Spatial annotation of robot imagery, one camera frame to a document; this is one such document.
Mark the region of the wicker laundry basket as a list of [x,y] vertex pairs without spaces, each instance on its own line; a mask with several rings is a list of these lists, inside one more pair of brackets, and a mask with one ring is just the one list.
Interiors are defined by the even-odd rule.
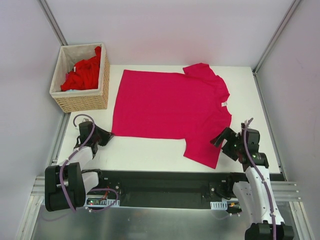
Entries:
[[[92,58],[97,47],[101,48],[97,89],[62,91],[66,74],[73,70],[77,62]],[[108,107],[109,82],[110,63],[104,43],[64,45],[59,50],[49,94],[65,113],[101,110]]]

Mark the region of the magenta t shirt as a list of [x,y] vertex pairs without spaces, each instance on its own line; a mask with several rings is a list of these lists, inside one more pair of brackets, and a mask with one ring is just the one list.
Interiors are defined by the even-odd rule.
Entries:
[[123,71],[113,111],[119,137],[185,140],[184,156],[216,168],[221,148],[211,141],[231,125],[225,81],[206,63],[183,73]]

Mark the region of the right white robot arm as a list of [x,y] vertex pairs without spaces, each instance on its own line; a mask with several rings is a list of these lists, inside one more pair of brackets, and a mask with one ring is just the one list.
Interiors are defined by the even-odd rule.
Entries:
[[226,127],[211,144],[242,165],[246,180],[232,180],[225,184],[225,192],[236,197],[247,218],[246,240],[292,240],[294,230],[286,225],[271,187],[269,163],[259,151],[260,133],[244,123],[241,132]]

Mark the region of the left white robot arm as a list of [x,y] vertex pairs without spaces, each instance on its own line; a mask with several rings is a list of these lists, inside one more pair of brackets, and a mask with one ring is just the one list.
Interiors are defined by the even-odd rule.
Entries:
[[89,192],[96,195],[108,187],[100,169],[85,170],[94,160],[98,147],[115,136],[91,121],[79,124],[79,135],[71,155],[60,165],[49,166],[44,173],[44,203],[49,212],[83,207]]

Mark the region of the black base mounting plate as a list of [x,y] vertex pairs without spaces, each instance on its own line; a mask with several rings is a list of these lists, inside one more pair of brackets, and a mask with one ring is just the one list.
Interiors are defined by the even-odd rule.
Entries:
[[229,173],[103,170],[100,176],[122,207],[209,209],[235,196]]

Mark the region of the red t shirt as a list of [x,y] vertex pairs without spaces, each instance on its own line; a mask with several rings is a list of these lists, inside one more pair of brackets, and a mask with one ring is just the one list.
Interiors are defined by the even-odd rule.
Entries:
[[94,51],[95,56],[78,61],[66,74],[60,86],[62,92],[98,89],[102,48],[97,46]]

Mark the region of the left aluminium frame post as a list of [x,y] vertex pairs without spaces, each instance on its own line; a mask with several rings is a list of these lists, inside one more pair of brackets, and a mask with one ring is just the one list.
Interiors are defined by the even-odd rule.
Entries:
[[67,46],[68,42],[46,0],[37,0],[40,8],[42,9],[49,25],[51,26],[58,42],[60,43],[61,46]]

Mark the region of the aluminium frame post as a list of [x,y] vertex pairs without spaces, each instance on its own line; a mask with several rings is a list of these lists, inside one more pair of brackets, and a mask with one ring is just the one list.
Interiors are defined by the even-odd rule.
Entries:
[[46,0],[37,0],[40,8],[42,9],[49,25],[51,26],[58,42],[60,43],[61,46],[67,46],[68,42]]
[[275,47],[277,41],[281,37],[282,33],[286,29],[287,25],[291,21],[292,17],[296,13],[297,9],[299,8],[299,6],[301,5],[302,2],[303,2],[303,0],[293,0],[291,2],[288,10],[284,14],[284,17],[280,21],[280,23],[279,23],[278,27],[276,28],[274,34],[272,35],[271,39],[269,40],[265,50],[263,51],[262,55],[259,58],[257,64],[252,69],[252,73],[253,73],[254,76],[256,76],[257,73],[259,72],[259,70],[261,69],[261,67],[264,64],[265,60],[267,59],[267,57],[269,56],[269,54],[271,53],[271,51]]

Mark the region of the right aluminium frame post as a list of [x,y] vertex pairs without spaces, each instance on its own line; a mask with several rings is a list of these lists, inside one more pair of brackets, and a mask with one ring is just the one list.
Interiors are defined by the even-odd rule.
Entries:
[[265,60],[267,59],[267,57],[269,56],[269,54],[271,53],[271,51],[275,47],[277,41],[281,37],[282,33],[286,29],[287,25],[291,21],[292,17],[296,13],[297,9],[299,8],[299,6],[301,5],[302,2],[303,2],[303,0],[293,0],[291,2],[288,10],[284,14],[284,17],[280,21],[280,23],[279,23],[278,27],[276,28],[274,34],[272,35],[271,39],[269,40],[265,50],[263,51],[262,55],[259,58],[257,64],[252,69],[252,73],[253,73],[254,76],[256,76],[257,73],[259,72],[259,70],[261,69],[261,67],[264,64]]

